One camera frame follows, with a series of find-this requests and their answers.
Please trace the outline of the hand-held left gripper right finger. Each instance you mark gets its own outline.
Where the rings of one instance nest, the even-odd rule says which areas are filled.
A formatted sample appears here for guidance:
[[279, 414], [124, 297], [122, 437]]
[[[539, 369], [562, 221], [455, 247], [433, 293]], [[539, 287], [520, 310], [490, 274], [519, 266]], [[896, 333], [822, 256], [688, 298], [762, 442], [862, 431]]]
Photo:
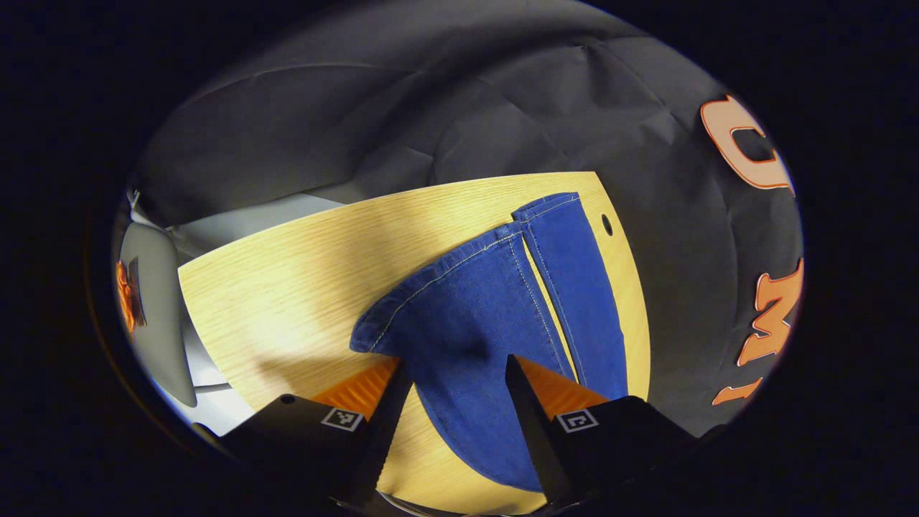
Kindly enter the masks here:
[[549, 508], [610, 503], [699, 445], [640, 397], [607, 399], [519, 355], [505, 385]]

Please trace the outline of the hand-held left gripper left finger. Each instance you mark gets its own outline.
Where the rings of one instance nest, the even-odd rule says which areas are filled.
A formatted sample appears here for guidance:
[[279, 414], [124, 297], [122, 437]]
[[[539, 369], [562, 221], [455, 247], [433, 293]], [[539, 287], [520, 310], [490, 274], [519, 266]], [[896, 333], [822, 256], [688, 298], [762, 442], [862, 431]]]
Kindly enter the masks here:
[[410, 389], [403, 363], [385, 358], [310, 399], [276, 397], [218, 445], [310, 501], [364, 506], [377, 494]]

